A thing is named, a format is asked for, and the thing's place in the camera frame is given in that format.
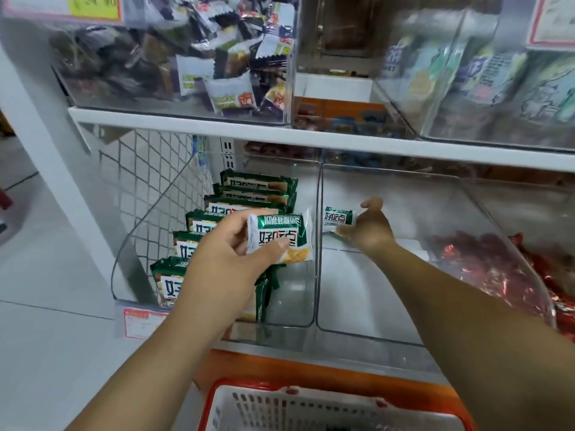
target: shopping basket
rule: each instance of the shopping basket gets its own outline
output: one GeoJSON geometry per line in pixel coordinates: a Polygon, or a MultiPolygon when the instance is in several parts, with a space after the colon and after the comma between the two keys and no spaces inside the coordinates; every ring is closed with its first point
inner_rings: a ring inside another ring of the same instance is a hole
{"type": "Polygon", "coordinates": [[[394,407],[383,398],[222,379],[208,393],[198,430],[472,431],[461,417],[394,407]]]}

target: red object on floor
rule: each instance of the red object on floor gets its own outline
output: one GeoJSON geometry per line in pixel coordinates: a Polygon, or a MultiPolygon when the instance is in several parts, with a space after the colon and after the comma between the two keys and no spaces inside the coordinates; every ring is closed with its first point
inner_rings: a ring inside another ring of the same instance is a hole
{"type": "Polygon", "coordinates": [[[14,202],[10,198],[10,196],[6,195],[3,190],[0,190],[0,209],[6,210],[8,209],[14,202]]]}

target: orange panel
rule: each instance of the orange panel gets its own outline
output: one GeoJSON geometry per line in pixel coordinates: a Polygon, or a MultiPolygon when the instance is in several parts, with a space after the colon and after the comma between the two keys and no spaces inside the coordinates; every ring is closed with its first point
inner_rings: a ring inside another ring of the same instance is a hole
{"type": "Polygon", "coordinates": [[[440,384],[212,349],[198,366],[194,381],[207,394],[220,378],[255,379],[282,386],[382,397],[399,408],[449,413],[471,421],[456,392],[440,384]]]}

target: person's right hand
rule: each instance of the person's right hand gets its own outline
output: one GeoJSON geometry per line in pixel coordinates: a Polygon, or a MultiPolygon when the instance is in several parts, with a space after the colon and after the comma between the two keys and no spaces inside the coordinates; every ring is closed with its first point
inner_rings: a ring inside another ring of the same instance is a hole
{"type": "Polygon", "coordinates": [[[382,245],[395,243],[392,228],[381,211],[384,200],[374,196],[361,203],[364,211],[353,225],[340,225],[337,232],[351,242],[368,257],[377,254],[382,245]]]}

